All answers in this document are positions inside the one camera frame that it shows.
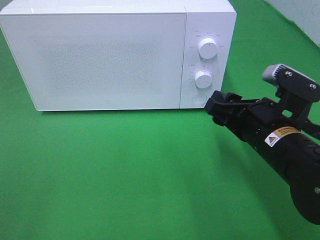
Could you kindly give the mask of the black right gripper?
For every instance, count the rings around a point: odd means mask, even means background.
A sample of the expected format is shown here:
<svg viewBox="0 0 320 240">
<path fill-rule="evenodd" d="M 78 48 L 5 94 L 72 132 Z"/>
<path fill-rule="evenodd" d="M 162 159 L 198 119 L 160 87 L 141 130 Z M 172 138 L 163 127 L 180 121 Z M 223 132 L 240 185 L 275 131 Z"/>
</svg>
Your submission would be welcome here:
<svg viewBox="0 0 320 240">
<path fill-rule="evenodd" d="M 204 110 L 214 123 L 227 127 L 255 150 L 274 148 L 280 140 L 295 134 L 289 118 L 277 112 L 277 103 L 266 97 L 242 100 L 241 95 L 215 90 Z"/>
</svg>

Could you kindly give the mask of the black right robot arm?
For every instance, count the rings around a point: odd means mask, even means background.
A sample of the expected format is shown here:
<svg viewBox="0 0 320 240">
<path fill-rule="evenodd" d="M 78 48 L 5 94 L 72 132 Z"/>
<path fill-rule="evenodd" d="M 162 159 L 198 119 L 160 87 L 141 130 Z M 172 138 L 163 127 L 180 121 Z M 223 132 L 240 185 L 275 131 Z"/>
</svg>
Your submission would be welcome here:
<svg viewBox="0 0 320 240">
<path fill-rule="evenodd" d="M 320 146 L 284 115 L 274 116 L 277 103 L 267 97 L 243 100 L 235 93 L 214 91 L 204 109 L 215 124 L 248 143 L 289 185 L 297 211 L 320 223 Z"/>
</svg>

